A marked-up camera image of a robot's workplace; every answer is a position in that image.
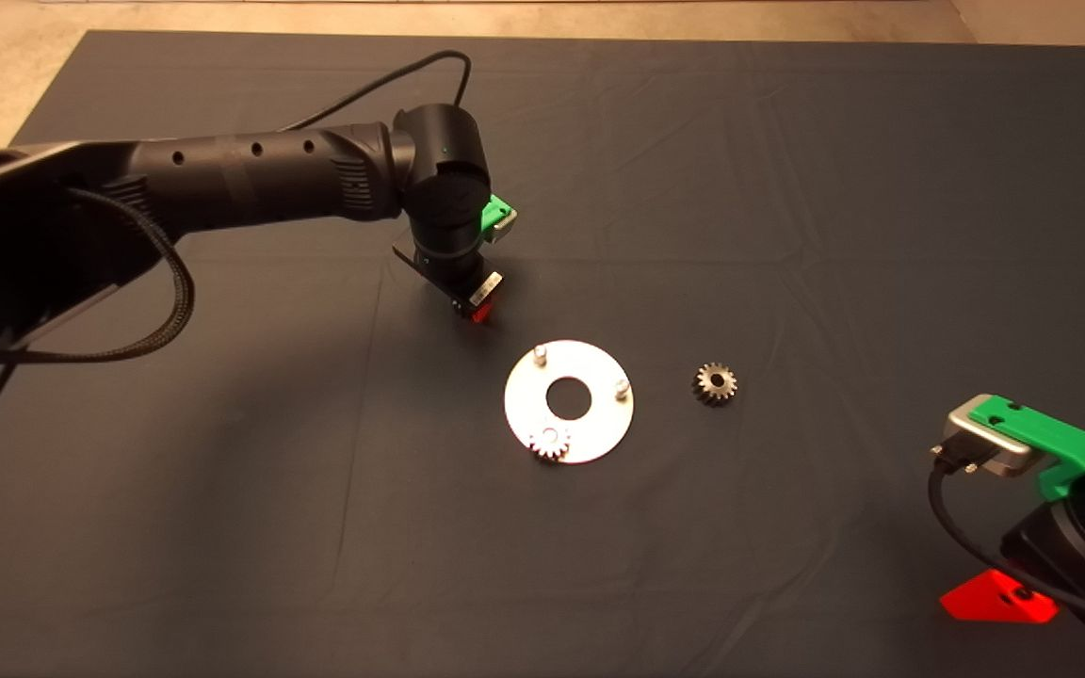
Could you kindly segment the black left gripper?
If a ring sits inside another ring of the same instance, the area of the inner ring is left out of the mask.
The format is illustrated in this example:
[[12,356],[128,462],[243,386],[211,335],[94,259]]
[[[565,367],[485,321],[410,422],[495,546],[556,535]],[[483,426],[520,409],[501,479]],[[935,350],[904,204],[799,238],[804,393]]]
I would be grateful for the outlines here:
[[438,287],[456,310],[470,310],[469,320],[475,325],[482,325],[492,316],[494,293],[505,276],[494,270],[478,250],[457,258],[438,258],[417,248],[412,240],[398,240],[392,251],[431,286]]

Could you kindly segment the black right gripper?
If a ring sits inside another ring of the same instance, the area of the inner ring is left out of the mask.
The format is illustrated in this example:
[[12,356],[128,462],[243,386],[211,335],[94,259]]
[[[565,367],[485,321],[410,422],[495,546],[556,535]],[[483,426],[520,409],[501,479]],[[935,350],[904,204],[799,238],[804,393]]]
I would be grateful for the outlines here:
[[[1014,570],[1085,600],[1085,530],[1065,506],[1041,506],[1003,536]],[[983,571],[940,596],[956,621],[1044,625],[1060,612],[1049,596],[996,570]]]

